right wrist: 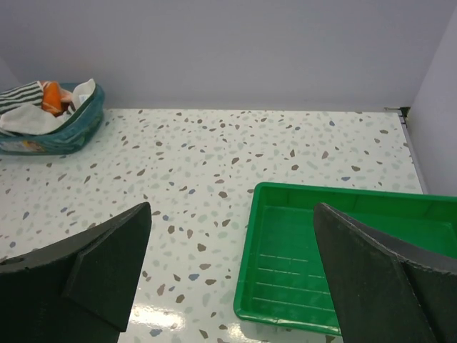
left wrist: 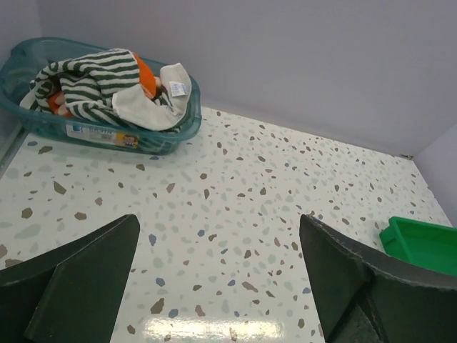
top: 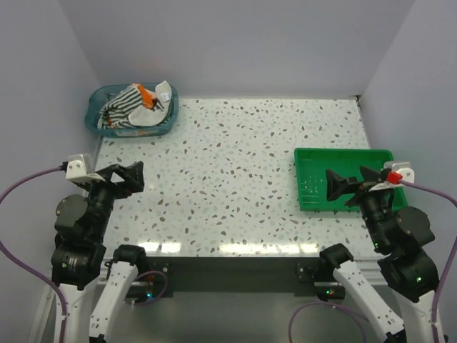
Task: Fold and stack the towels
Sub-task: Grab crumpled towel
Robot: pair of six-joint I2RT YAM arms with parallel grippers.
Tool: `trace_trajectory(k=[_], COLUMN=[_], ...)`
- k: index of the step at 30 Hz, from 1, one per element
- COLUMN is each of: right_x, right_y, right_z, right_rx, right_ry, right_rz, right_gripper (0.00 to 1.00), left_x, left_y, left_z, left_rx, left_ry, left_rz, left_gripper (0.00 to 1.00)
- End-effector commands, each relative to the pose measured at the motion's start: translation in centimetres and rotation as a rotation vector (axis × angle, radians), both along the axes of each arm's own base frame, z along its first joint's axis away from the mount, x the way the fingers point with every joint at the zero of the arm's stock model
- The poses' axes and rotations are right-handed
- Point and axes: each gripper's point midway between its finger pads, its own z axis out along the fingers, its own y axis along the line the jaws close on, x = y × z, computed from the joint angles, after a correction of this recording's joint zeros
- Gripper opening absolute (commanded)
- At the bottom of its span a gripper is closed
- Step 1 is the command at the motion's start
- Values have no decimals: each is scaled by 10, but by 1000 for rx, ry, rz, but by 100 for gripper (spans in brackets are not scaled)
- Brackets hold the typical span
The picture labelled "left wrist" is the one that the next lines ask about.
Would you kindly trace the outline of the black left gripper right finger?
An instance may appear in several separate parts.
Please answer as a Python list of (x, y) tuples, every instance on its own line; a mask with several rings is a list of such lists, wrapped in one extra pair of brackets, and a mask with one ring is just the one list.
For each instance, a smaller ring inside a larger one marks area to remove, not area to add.
[(326, 342), (455, 342), (456, 278), (366, 246), (311, 215), (299, 236)]

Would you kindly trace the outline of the green white striped towel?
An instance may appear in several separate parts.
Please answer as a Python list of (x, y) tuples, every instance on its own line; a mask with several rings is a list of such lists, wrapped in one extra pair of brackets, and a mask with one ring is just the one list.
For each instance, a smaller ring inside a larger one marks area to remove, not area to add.
[(150, 150), (139, 129), (179, 133), (187, 121), (191, 80), (181, 64), (155, 74), (128, 49), (51, 62), (30, 81), (20, 106), (108, 126), (74, 128), (74, 135), (122, 148)]

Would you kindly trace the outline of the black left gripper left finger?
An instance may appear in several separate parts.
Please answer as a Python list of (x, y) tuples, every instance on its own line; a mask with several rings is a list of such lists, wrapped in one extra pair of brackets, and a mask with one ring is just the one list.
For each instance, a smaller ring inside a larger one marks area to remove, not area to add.
[(127, 214), (1, 270), (2, 342), (109, 342), (139, 239)]

